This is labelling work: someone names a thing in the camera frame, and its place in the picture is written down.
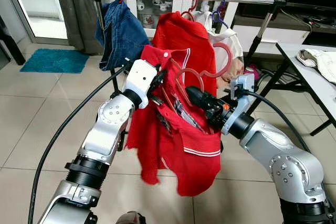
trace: blue bath mat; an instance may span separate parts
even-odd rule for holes
[[[38,49],[20,72],[81,73],[88,58],[75,50]]]

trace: tile floor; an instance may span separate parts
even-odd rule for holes
[[[40,47],[30,45],[26,58]],[[0,208],[2,223],[25,223],[30,189],[40,156],[57,127],[76,105],[108,73],[98,68],[99,56],[91,57],[81,74],[21,73],[11,62],[0,70]],[[122,83],[125,76],[119,77]],[[64,164],[71,161],[93,125],[97,108],[109,97],[112,85],[101,90],[62,132],[47,158],[38,188],[35,223],[59,181],[66,176]],[[302,134],[321,161],[325,182],[336,199],[336,130],[332,126],[315,137],[309,132],[326,120],[308,94],[271,91],[268,98],[279,106]],[[293,134],[280,117],[260,105],[254,116]],[[176,178],[160,171],[160,184],[149,186],[140,178],[141,166],[134,150],[117,153],[102,187],[94,212],[99,223],[114,223],[119,215],[137,210],[147,223],[282,223],[279,200],[268,174],[238,145],[232,136],[223,136],[222,170],[212,187],[190,198],[176,193]]]

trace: red polo shirt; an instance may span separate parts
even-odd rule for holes
[[[198,73],[207,70],[216,73],[216,59],[213,47],[208,41],[205,27],[181,17],[180,12],[167,13],[160,16],[152,43],[161,49],[190,48],[191,54],[184,62],[185,67],[192,68]],[[216,96],[216,79],[202,77],[205,90]],[[185,74],[185,85],[199,87],[195,76]]]
[[[204,111],[195,106],[188,107],[175,82],[179,69],[170,58],[182,66],[189,53],[190,49],[162,50],[147,45],[141,59],[154,66],[161,64],[162,69],[167,70],[162,87],[168,98],[174,103],[177,96],[183,108],[206,133],[168,107],[162,90],[158,88],[155,95],[165,104],[157,106],[150,101],[145,109],[135,111],[126,144],[128,148],[138,148],[141,176],[145,182],[158,183],[158,169],[169,168],[177,176],[177,192],[182,196],[195,196],[205,191],[221,169],[220,132],[210,133]]]

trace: doorway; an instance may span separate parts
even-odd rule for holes
[[[12,0],[32,42],[67,45],[59,0]]]

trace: red shirt collar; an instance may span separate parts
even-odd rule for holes
[[[183,18],[180,12],[161,15],[160,22],[172,22],[194,36],[208,39],[208,32],[201,23]]]

